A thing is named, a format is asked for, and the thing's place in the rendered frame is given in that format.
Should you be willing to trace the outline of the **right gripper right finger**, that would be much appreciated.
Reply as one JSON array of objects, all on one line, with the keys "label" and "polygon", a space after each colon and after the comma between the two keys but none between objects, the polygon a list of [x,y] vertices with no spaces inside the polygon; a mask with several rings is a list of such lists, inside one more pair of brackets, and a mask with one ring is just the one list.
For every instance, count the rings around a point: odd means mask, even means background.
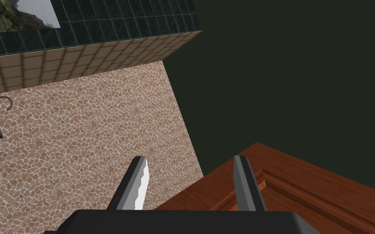
[{"label": "right gripper right finger", "polygon": [[267,211],[254,172],[246,156],[234,156],[233,181],[239,211]]}]

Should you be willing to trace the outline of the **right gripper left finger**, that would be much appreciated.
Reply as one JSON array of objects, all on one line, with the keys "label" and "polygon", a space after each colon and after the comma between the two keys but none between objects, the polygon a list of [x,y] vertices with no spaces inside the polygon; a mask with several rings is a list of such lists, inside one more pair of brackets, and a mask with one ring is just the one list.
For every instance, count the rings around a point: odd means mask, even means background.
[{"label": "right gripper left finger", "polygon": [[145,156],[135,157],[125,172],[108,210],[142,210],[149,183],[149,169]]}]

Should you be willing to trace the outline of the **brown wooden door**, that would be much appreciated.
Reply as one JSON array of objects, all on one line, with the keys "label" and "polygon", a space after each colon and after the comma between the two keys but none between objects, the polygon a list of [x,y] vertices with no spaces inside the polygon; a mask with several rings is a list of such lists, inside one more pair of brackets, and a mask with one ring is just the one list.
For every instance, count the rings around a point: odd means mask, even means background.
[{"label": "brown wooden door", "polygon": [[[266,207],[297,213],[321,234],[375,234],[375,189],[255,143],[247,156]],[[235,210],[233,159],[158,210]]]}]

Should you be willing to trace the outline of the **landscape picture on wall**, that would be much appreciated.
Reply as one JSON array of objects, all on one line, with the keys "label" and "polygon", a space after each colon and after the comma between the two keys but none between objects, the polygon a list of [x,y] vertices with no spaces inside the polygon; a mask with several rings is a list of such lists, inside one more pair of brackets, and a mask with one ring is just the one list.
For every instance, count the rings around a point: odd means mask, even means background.
[{"label": "landscape picture on wall", "polygon": [[60,27],[51,0],[0,0],[0,33]]}]

